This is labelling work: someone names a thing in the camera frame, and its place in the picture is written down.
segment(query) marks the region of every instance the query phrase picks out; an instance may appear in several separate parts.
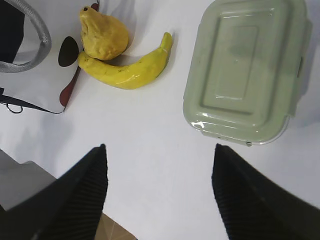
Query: plastic food container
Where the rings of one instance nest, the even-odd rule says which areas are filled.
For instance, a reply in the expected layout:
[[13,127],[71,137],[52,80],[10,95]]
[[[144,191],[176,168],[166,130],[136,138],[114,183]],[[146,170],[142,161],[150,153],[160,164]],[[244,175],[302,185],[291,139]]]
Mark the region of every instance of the plastic food container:
[[294,116],[312,25],[304,0],[216,0],[198,28],[183,113],[204,135],[251,146]]

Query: yellow banana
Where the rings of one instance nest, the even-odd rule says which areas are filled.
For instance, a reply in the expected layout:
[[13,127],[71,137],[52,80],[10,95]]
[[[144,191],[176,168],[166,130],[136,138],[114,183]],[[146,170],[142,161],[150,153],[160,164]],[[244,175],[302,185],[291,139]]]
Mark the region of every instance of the yellow banana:
[[84,51],[78,56],[78,64],[87,74],[105,84],[121,89],[137,89],[155,80],[164,70],[172,43],[172,36],[166,32],[156,50],[128,66],[106,64]]

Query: bag handle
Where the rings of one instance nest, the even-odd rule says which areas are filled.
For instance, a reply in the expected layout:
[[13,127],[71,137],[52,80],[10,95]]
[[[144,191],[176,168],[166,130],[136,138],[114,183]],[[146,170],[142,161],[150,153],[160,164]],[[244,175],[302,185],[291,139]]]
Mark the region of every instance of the bag handle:
[[20,12],[30,18],[40,39],[40,47],[34,59],[23,64],[14,64],[0,61],[0,73],[21,73],[33,69],[39,65],[49,54],[52,46],[49,30],[37,13],[25,0],[5,0]]

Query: white table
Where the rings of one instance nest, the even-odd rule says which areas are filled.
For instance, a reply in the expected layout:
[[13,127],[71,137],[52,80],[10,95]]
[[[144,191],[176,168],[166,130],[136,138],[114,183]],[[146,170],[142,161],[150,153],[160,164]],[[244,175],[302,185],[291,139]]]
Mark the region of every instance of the white table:
[[218,142],[320,208],[319,1],[307,0],[314,23],[306,60],[309,84],[296,118],[277,141],[253,147],[202,136],[183,116],[198,24],[211,2],[110,2],[107,13],[135,30],[126,55],[148,53],[165,31],[174,30],[173,50],[163,74],[146,87],[128,91],[82,72],[66,112],[60,115],[33,109],[14,115],[3,107],[0,148],[19,163],[34,161],[58,178],[91,148],[105,143],[109,188],[104,212],[140,240],[228,239],[211,186]]

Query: yellow pear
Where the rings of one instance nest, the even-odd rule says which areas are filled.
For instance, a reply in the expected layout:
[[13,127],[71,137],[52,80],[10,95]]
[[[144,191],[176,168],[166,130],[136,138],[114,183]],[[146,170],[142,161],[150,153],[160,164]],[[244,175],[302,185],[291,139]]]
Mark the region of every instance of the yellow pear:
[[129,42],[126,26],[113,16],[103,15],[89,6],[79,13],[84,51],[92,58],[111,60],[123,53]]

